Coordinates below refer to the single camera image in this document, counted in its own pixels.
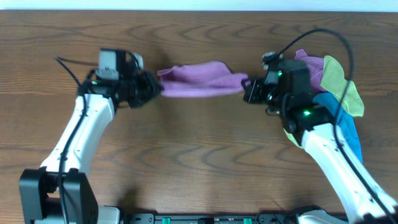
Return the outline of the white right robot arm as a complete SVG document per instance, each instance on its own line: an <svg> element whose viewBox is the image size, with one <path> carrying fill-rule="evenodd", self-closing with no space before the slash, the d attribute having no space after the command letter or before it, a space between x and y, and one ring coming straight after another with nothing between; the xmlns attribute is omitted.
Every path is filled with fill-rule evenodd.
<svg viewBox="0 0 398 224"><path fill-rule="evenodd" d="M313 102L310 72L299 60L271 62L265 77L241 82L244 100L276 111L283 128L316 161L349 223L397 223L397 201L364 168L329 110Z"/></svg>

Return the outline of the light purple cloth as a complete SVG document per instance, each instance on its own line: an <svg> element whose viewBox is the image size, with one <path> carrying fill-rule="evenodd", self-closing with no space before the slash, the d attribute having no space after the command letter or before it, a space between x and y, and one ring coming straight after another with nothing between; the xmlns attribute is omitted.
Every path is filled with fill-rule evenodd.
<svg viewBox="0 0 398 224"><path fill-rule="evenodd" d="M220 61L194 65L175 65L159 70L157 76L164 90L162 96L171 98L208 98L234 95L243 91L245 73L233 73Z"/></svg>

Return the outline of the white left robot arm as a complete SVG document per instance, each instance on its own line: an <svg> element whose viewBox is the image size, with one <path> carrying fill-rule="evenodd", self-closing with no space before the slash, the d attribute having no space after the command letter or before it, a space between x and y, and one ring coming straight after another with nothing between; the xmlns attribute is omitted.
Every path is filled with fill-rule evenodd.
<svg viewBox="0 0 398 224"><path fill-rule="evenodd" d="M78 83L72 116L50 155L19 179L25 223L129 223L118 207L101 206L88 181L99 141L120 104L132 109L163 90L142 56L101 49L98 63Z"/></svg>

